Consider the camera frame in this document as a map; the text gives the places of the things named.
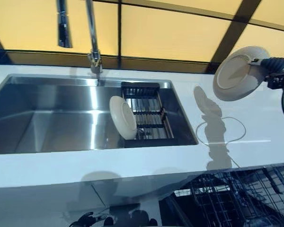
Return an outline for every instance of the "white countertop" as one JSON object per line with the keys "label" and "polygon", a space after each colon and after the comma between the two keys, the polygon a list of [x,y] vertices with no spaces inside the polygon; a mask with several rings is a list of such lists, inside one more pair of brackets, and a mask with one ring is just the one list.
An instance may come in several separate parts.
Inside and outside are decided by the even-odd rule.
{"label": "white countertop", "polygon": [[[0,65],[0,83],[10,73],[65,75],[80,77],[91,75],[88,68]],[[266,83],[242,100],[224,102],[213,93],[213,75],[104,70],[103,77],[167,79],[171,80],[185,113],[195,132],[204,122],[194,98],[194,89],[200,86],[207,97],[222,110],[222,117],[241,121],[245,136],[226,145],[233,159],[232,168],[264,166],[284,162],[284,116],[281,110],[281,90],[270,90]],[[232,118],[223,119],[225,142],[235,140],[244,133],[243,126]],[[198,137],[207,142],[204,128]],[[73,183],[84,180],[134,177],[183,172],[206,171],[209,148],[203,143],[193,146],[127,148],[109,150],[68,151],[34,154],[0,155],[0,187]],[[93,172],[103,174],[91,175]]]}

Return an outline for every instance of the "sink basin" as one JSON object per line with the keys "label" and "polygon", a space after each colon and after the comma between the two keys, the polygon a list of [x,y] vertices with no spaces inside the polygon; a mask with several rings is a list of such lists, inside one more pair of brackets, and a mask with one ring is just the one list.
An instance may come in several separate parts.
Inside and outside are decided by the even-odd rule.
{"label": "sink basin", "polygon": [[[97,86],[95,79],[9,75],[0,85],[0,154],[126,147],[109,112],[109,100],[122,96],[124,81],[136,82],[107,79]],[[176,145],[196,144],[172,84],[139,82],[160,85]]]}

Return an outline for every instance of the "dish rack wires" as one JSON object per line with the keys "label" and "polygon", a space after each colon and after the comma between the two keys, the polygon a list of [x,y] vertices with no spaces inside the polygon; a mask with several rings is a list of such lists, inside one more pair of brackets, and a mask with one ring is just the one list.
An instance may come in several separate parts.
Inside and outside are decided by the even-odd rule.
{"label": "dish rack wires", "polygon": [[284,165],[203,174],[183,189],[194,196],[208,226],[284,225]]}
{"label": "dish rack wires", "polygon": [[122,83],[122,96],[137,122],[135,140],[173,139],[157,83]]}

